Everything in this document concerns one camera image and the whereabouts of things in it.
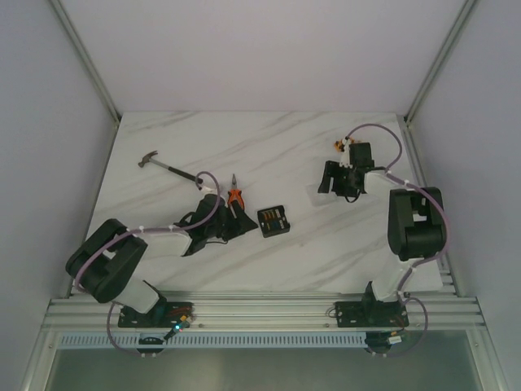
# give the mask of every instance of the white wall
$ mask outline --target white wall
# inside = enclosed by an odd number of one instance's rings
[[[82,241],[112,123],[49,5],[0,11],[0,382],[18,389]]]
[[[405,114],[463,0],[63,0],[116,106]]]
[[[444,192],[453,266],[521,389],[521,2],[482,0],[415,123]]]

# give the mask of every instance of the white marble table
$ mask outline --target white marble table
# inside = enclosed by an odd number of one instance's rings
[[[130,228],[167,226],[195,210],[195,185],[154,165],[137,163],[158,150],[158,160],[196,174],[214,173],[230,187],[235,173],[246,211],[282,204],[291,231],[264,239],[260,230],[209,244],[192,257],[173,257],[164,241],[147,238],[136,274],[164,290],[363,292],[389,257],[387,210],[363,195],[355,204],[335,199],[317,205],[310,196],[326,160],[338,160],[333,142],[356,125],[378,122],[401,138],[396,116],[345,112],[127,112],[116,138],[90,232],[110,217]],[[377,165],[397,153],[390,135],[360,130]],[[393,173],[412,179],[406,153]],[[435,262],[410,280],[411,291],[442,287]]]

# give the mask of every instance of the hammer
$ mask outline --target hammer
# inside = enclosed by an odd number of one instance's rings
[[[183,178],[190,179],[192,182],[195,182],[195,176],[189,173],[185,173],[184,171],[181,171],[180,169],[175,169],[174,167],[170,167],[169,165],[166,165],[165,163],[161,163],[160,161],[157,161],[156,159],[152,159],[153,156],[157,155],[157,151],[152,151],[150,153],[147,153],[141,161],[138,163],[138,166],[143,168],[146,163],[153,163],[155,165],[158,165],[159,167],[163,167],[164,169],[167,169],[171,173],[177,174]],[[203,179],[199,178],[197,179],[197,183],[200,185],[203,183]]]

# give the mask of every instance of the hammer head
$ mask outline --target hammer head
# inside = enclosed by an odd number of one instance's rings
[[[138,163],[138,166],[143,168],[143,166],[148,163],[151,159],[151,157],[157,155],[157,151],[152,151],[150,153],[147,153],[142,159],[141,161]]]

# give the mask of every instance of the orange pliers handle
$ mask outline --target orange pliers handle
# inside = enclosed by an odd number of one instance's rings
[[[230,189],[230,191],[228,191],[228,205],[230,205],[232,201],[237,201],[239,202],[241,209],[244,210],[244,201],[242,194],[243,192],[239,189]]]

